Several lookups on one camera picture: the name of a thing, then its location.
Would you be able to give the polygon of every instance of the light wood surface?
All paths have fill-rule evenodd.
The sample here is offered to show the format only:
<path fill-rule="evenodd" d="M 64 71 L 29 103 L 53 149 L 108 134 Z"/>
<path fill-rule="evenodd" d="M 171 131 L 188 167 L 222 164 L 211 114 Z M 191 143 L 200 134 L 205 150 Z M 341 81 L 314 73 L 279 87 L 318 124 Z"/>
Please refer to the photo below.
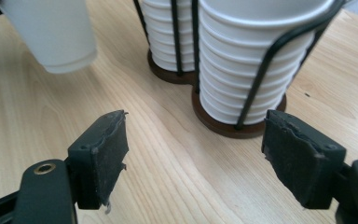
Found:
<path fill-rule="evenodd" d="M 132 1 L 88 1 L 98 42 L 89 67 L 52 75 L 0 17 L 0 197 L 18 190 L 34 163 L 65 159 L 91 123 L 124 109 L 130 152 L 111 195 L 112 212 L 78 211 L 80 223 L 334 223 L 329 210 L 303 209 L 278 180 L 261 137 L 209 131 L 191 87 L 150 71 Z M 358 16 L 341 11 L 287 92 L 287 113 L 358 159 Z"/>

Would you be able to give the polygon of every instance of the tabletop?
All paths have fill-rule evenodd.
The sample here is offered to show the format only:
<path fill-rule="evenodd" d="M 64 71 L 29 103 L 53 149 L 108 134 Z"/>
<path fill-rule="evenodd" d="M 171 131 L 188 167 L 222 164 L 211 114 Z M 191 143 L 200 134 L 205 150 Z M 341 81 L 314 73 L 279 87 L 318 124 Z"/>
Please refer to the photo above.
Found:
<path fill-rule="evenodd" d="M 78 210 L 80 223 L 335 223 L 337 202 L 307 210 L 261 153 L 262 137 L 207 129 L 192 87 L 158 79 L 132 1 L 87 1 L 98 58 L 47 73 L 0 16 L 0 198 L 21 175 L 67 148 L 103 114 L 124 109 L 130 151 L 110 197 L 112 212 Z M 286 112 L 358 160 L 358 16 L 342 10 L 286 93 Z"/>

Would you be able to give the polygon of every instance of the cup dispenser rack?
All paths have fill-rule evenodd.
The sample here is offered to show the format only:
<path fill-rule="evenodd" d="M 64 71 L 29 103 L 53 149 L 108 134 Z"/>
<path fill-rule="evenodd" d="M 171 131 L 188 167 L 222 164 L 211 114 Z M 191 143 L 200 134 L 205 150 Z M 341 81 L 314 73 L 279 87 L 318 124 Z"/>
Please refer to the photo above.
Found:
<path fill-rule="evenodd" d="M 140 22 L 144 28 L 145 36 L 148 40 L 148 34 L 146 31 L 146 22 L 144 19 L 144 14 L 142 12 L 139 0 L 133 0 L 135 8 L 137 10 Z M 178 5 L 176 0 L 171 0 L 172 6 L 172 28 L 173 28 L 173 39 L 174 39 L 174 48 L 176 56 L 176 70 L 177 72 L 165 70 L 158 65 L 152 59 L 152 52 L 149 50 L 147 52 L 147 60 L 150 66 L 151 71 L 160 79 L 170 82 L 172 84 L 188 84 L 192 85 L 192 105 L 195 114 L 200 119 L 200 121 L 210 130 L 219 133 L 226 137 L 231 138 L 252 138 L 261 135 L 265 130 L 265 121 L 258 122 L 252 125 L 244 125 L 243 122 L 246 119 L 246 116 L 250 110 L 250 107 L 255 99 L 258 89 L 269 69 L 269 65 L 274 58 L 275 54 L 278 53 L 286 44 L 290 41 L 296 39 L 299 36 L 302 36 L 308 32 L 314 31 L 315 38 L 311 43 L 310 47 L 307 49 L 304 59 L 301 61 L 299 68 L 302 63 L 305 62 L 310 52 L 324 33 L 325 29 L 329 25 L 332 19 L 338 14 L 342 6 L 344 5 L 344 0 L 335 0 L 332 6 L 326 10 L 326 12 L 319 16 L 318 18 L 310 21 L 308 23 L 302 24 L 295 27 L 294 29 L 286 32 L 275 40 L 275 42 L 269 47 L 262 63 L 258 67 L 252 88 L 249 91 L 248 97 L 243 103 L 243 109 L 241 110 L 241 115 L 238 118 L 238 121 L 235 125 L 225 124 L 213 119 L 208 113 L 203 109 L 200 103 L 200 52 L 199 52 L 199 1 L 191 1 L 191 14 L 192 14 L 192 28 L 193 28 L 193 45 L 194 45 L 194 71 L 184 72 L 182 68 L 182 54 L 180 48 L 180 35 L 179 35 L 179 20 L 178 20 Z M 286 95 L 283 96 L 280 104 L 277 106 L 277 110 L 284 111 L 286 108 L 287 100 Z"/>

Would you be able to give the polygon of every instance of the ribbed white cup stack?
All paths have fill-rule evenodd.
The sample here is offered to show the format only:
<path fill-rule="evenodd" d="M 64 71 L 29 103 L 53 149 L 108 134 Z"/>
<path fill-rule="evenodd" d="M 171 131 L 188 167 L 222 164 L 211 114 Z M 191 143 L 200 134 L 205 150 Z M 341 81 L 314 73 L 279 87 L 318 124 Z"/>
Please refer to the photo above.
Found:
<path fill-rule="evenodd" d="M 236 124 L 259 65 L 285 32 L 323 14 L 333 0 L 200 0 L 200 102 L 214 119 Z M 314 33 L 273 58 L 244 124 L 262 121 L 293 79 Z"/>
<path fill-rule="evenodd" d="M 156 65 L 177 72 L 170 0 L 144 0 L 141 4 L 152 58 Z M 194 70 L 191 0 L 178 0 L 179 39 L 183 71 Z"/>

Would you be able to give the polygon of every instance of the circular brown base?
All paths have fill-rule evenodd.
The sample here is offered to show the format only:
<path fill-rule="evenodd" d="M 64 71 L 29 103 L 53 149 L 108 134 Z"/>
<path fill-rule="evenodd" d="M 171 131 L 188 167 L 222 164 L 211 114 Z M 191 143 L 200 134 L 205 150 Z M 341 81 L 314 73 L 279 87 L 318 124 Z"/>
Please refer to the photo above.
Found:
<path fill-rule="evenodd" d="M 200 95 L 194 91 L 194 88 L 191 94 L 191 100 L 193 103 L 194 112 L 196 113 L 199 120 L 207 128 L 214 131 L 215 133 L 219 133 L 225 137 L 238 138 L 238 139 L 257 137 L 264 133 L 264 130 L 266 128 L 266 123 L 264 120 L 257 124 L 243 125 L 243 127 L 240 130 L 237 130 L 232 124 L 225 124 L 213 119 L 203 109 L 200 103 Z M 276 109 L 280 111 L 284 111 L 286 109 L 286 95 L 283 96 L 280 104 Z"/>
<path fill-rule="evenodd" d="M 153 74 L 166 82 L 181 85 L 188 84 L 193 86 L 196 83 L 196 73 L 194 71 L 184 72 L 181 76 L 178 76 L 176 72 L 165 70 L 156 65 L 153 61 L 152 52 L 150 50 L 147 52 L 147 61 Z"/>
<path fill-rule="evenodd" d="M 263 134 L 266 128 L 265 121 L 261 121 L 252 125 L 243 125 L 240 130 L 237 130 L 235 129 L 234 125 L 219 122 L 209 116 L 209 114 L 203 109 L 200 103 L 200 95 L 195 91 L 197 83 L 197 74 L 195 72 L 184 72 L 181 76 L 178 76 L 176 72 L 165 70 L 156 65 L 156 63 L 153 61 L 152 53 L 150 50 L 147 52 L 147 61 L 152 72 L 160 79 L 173 84 L 189 84 L 193 86 L 191 101 L 193 104 L 194 112 L 196 113 L 199 120 L 208 129 L 225 137 L 238 139 L 257 137 Z M 286 109 L 286 95 L 283 96 L 280 104 L 276 109 L 280 111 L 284 111 Z"/>

